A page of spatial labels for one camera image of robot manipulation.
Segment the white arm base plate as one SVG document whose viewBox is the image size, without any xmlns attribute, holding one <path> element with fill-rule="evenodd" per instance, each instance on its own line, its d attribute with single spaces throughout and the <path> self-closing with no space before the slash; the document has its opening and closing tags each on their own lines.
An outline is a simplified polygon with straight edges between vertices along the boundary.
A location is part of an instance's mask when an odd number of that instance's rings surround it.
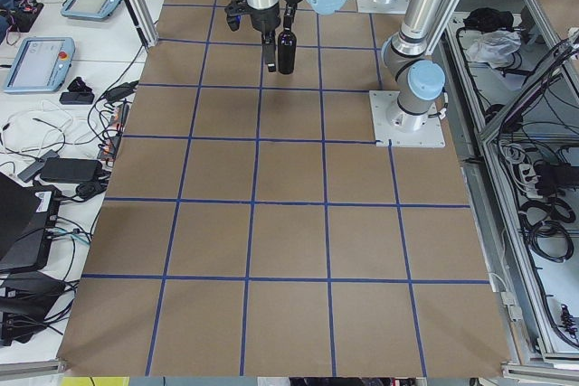
<svg viewBox="0 0 579 386">
<path fill-rule="evenodd" d="M 445 139 L 438 109 L 434 102 L 429 110 L 415 116 L 398 105 L 399 91 L 369 92 L 372 122 L 377 146 L 444 148 Z"/>
</svg>

